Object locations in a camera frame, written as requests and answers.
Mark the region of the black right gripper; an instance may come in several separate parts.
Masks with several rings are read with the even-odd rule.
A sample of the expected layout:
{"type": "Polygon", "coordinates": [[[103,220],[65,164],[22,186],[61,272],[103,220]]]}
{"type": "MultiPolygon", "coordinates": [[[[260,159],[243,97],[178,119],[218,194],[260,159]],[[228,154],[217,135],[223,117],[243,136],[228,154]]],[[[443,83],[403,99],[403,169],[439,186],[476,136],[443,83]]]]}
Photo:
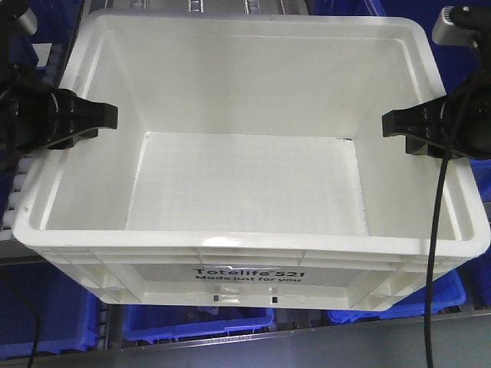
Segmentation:
{"type": "Polygon", "coordinates": [[[425,106],[391,110],[381,118],[383,137],[405,136],[405,153],[442,159],[490,158],[490,72],[473,72],[451,94],[432,100],[437,118],[425,137],[425,106]]]}

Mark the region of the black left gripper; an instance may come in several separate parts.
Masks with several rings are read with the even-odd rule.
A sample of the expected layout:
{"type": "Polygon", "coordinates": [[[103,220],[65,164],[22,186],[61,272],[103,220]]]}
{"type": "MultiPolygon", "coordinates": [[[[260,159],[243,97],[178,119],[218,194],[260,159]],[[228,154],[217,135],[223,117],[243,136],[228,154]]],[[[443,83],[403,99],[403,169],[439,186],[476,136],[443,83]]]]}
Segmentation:
{"type": "Polygon", "coordinates": [[[1,150],[6,153],[67,150],[96,138],[99,129],[117,127],[116,106],[46,84],[23,64],[1,65],[1,150]],[[71,112],[73,133],[64,133],[61,125],[71,112]]]}

